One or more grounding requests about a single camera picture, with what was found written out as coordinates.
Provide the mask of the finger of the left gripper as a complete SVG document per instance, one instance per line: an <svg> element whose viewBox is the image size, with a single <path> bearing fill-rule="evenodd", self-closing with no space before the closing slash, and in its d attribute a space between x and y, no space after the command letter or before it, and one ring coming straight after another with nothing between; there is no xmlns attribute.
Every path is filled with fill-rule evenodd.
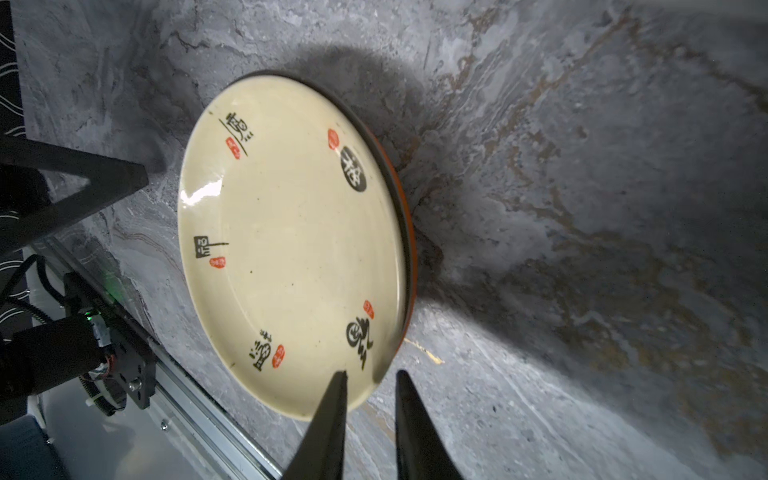
<svg viewBox="0 0 768 480"><path fill-rule="evenodd" d="M83 181L3 230L3 255L70 227L149 184L141 164L10 136L1 138L1 163Z"/></svg>

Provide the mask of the yellow-brown ceramic plate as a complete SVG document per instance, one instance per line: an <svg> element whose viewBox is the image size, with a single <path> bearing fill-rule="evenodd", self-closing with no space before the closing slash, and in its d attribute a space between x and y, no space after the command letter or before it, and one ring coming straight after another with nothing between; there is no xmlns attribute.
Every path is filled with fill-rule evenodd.
<svg viewBox="0 0 768 480"><path fill-rule="evenodd" d="M358 115L288 73L234 81L191 133L177 214L195 311L250 394L303 421L337 372L350 408L369 398L418 274L402 185Z"/></svg>

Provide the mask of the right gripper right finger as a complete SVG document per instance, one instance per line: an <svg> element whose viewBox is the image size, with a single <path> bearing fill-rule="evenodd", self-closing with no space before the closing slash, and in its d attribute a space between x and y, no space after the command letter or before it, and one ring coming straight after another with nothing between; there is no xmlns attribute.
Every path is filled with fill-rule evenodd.
<svg viewBox="0 0 768 480"><path fill-rule="evenodd" d="M399 479L462 479L405 370L396 374L395 420Z"/></svg>

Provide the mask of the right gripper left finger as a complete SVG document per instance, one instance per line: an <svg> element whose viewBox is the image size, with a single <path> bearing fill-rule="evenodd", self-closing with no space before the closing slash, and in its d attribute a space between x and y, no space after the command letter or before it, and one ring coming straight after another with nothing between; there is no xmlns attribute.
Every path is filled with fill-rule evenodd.
<svg viewBox="0 0 768 480"><path fill-rule="evenodd" d="M347 384L345 371L332 376L282 480L343 478Z"/></svg>

